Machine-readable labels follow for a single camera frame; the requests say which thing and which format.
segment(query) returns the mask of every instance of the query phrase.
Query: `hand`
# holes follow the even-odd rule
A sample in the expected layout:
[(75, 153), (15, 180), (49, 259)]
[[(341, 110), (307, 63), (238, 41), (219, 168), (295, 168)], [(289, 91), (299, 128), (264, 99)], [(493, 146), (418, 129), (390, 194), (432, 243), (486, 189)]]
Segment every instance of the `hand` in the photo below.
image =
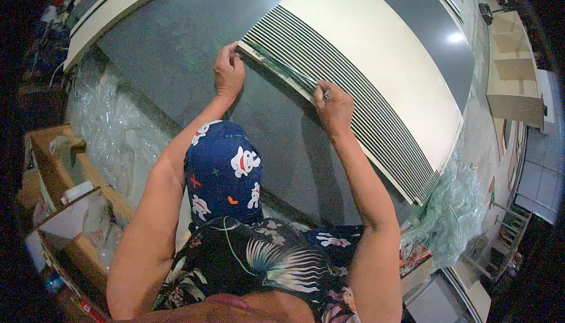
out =
[[(326, 100), (324, 93), (327, 91), (329, 93)], [(314, 102), (325, 130), (334, 142), (336, 139), (353, 135), (353, 98), (347, 92), (334, 83), (320, 80), (314, 92)]]
[(214, 74), (216, 75), (217, 95), (225, 97), (230, 102), (235, 101), (237, 94), (244, 85), (245, 67), (240, 55), (235, 53), (237, 41), (223, 46), (214, 63)]

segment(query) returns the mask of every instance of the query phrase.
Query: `floral shirt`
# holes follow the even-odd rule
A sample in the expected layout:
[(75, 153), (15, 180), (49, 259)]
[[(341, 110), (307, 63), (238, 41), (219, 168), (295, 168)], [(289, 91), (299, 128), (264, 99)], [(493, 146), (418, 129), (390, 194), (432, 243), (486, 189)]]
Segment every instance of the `floral shirt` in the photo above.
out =
[(269, 218), (253, 225), (231, 217), (209, 221), (176, 254), (154, 310), (198, 303), (222, 292), (242, 296), (270, 288), (305, 301), (316, 322), (359, 322), (345, 279), (352, 243), (359, 242), (362, 230), (342, 226), (336, 231), (348, 234), (300, 231)]

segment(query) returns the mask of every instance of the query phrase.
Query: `striped panel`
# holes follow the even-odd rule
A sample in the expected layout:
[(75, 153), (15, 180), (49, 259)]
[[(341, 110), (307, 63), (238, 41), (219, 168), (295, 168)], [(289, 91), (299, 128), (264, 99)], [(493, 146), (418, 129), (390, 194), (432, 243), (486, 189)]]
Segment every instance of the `striped panel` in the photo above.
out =
[[(439, 179), (420, 146), (373, 84), (329, 41), (278, 5), (242, 39), (284, 64), (317, 80), (340, 86), (355, 100), (351, 129), (394, 181), (411, 198), (426, 202)], [(292, 77), (313, 94), (315, 86)]]

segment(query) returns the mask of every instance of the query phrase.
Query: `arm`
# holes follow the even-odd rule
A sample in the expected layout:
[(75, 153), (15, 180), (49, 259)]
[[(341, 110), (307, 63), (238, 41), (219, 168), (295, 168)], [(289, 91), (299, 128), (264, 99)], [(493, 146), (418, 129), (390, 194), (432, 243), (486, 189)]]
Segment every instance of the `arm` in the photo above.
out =
[(219, 120), (243, 86), (245, 68), (233, 53), (237, 42), (219, 52), (214, 72), (217, 96), (163, 150), (109, 269), (107, 301), (114, 319), (150, 312), (173, 262), (176, 228), (184, 195), (184, 156), (203, 124)]
[[(351, 130), (353, 98), (335, 84), (318, 83), (316, 110), (343, 163), (364, 227), (348, 278), (358, 316), (362, 322), (398, 322), (400, 229), (392, 201)], [(328, 100), (323, 98), (326, 90)]]

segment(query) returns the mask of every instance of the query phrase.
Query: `cable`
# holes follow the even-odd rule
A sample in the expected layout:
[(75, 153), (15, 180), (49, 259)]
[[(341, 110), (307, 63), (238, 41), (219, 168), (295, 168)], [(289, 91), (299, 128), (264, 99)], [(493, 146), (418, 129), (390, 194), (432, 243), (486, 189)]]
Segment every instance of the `cable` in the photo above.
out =
[(64, 61), (61, 64), (59, 64), (59, 66), (53, 72), (53, 75), (51, 75), (51, 82), (49, 83), (49, 87), (47, 89), (50, 89), (51, 86), (53, 85), (53, 79), (55, 79), (55, 74), (57, 73), (57, 70), (59, 70), (59, 68), (63, 66), (63, 64), (65, 64)]

